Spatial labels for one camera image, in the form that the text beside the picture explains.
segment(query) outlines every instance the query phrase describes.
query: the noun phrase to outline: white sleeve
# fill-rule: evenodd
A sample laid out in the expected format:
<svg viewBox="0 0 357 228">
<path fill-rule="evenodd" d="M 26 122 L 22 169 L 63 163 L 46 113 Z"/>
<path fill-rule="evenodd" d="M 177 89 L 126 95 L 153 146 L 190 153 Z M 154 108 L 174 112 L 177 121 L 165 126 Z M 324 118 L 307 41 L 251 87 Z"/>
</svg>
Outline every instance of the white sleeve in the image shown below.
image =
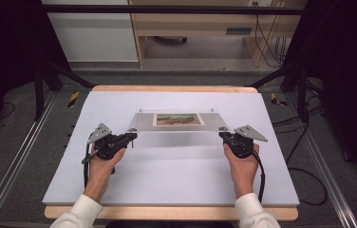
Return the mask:
<svg viewBox="0 0 357 228">
<path fill-rule="evenodd" d="M 95 218 L 102 210 L 102 206 L 95 200 L 81 195 L 71 211 L 63 213 L 50 228 L 90 228 Z"/>
<path fill-rule="evenodd" d="M 255 193 L 244 195 L 235 201 L 235 210 L 240 218 L 240 228 L 280 227 L 277 220 L 265 212 Z"/>
</svg>

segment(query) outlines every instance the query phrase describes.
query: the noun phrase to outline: human hand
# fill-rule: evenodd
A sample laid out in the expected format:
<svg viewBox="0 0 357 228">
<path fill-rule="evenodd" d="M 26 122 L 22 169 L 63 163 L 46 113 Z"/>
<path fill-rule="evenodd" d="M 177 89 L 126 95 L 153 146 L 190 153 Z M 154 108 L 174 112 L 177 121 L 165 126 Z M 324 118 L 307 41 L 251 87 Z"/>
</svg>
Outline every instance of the human hand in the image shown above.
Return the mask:
<svg viewBox="0 0 357 228">
<path fill-rule="evenodd" d="M 235 195 L 237 198 L 240 198 L 241 196 L 252 193 L 254 191 L 254 177 L 258 168 L 258 162 L 255 157 L 249 156 L 245 159 L 240 159 L 233 154 L 232 149 L 226 143 L 223 144 L 223 149 L 231 167 L 232 180 L 235 185 Z M 258 144 L 254 144 L 254 150 L 256 153 L 259 152 Z"/>
<path fill-rule="evenodd" d="M 89 178 L 84 195 L 99 202 L 107 190 L 108 179 L 114 166 L 122 159 L 125 148 L 119 150 L 111 160 L 102 160 L 93 156 L 89 162 Z"/>
</svg>

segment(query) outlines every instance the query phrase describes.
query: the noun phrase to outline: photo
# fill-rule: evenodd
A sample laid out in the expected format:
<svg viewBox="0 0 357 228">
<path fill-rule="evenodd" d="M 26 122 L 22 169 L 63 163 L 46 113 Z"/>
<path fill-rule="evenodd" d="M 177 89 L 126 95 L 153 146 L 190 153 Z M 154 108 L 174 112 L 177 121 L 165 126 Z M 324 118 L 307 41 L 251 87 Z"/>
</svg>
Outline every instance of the photo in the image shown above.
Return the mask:
<svg viewBox="0 0 357 228">
<path fill-rule="evenodd" d="M 153 126 L 205 125 L 198 113 L 154 114 Z"/>
</svg>

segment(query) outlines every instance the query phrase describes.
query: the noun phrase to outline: white cabinet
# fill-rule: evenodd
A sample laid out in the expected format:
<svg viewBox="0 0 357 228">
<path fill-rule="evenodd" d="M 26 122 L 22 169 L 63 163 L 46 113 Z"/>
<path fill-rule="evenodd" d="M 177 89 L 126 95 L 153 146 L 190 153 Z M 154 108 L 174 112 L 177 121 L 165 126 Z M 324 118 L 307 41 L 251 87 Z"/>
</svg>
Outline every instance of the white cabinet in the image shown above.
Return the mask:
<svg viewBox="0 0 357 228">
<path fill-rule="evenodd" d="M 127 5 L 126 0 L 42 0 L 43 4 Z M 69 62 L 138 62 L 128 13 L 49 13 Z"/>
</svg>

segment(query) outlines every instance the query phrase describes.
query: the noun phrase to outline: white table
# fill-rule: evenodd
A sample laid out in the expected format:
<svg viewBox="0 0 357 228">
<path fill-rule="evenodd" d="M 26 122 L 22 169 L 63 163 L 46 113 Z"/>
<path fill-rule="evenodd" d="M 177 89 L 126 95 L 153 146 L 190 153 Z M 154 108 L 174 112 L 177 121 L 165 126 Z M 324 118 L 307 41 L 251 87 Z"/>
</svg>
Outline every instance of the white table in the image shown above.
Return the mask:
<svg viewBox="0 0 357 228">
<path fill-rule="evenodd" d="M 277 219 L 297 218 L 299 201 L 261 95 L 249 88 L 172 86 L 98 86 L 90 92 L 44 197 L 47 217 L 69 210 L 83 193 L 81 160 L 90 133 L 104 123 L 113 134 L 123 134 L 141 108 L 213 108 L 232 132 L 251 125 L 268 138 L 256 142 L 266 172 L 262 204 Z M 98 218 L 237 219 L 230 168 L 217 132 L 140 132 L 116 169 Z"/>
</svg>

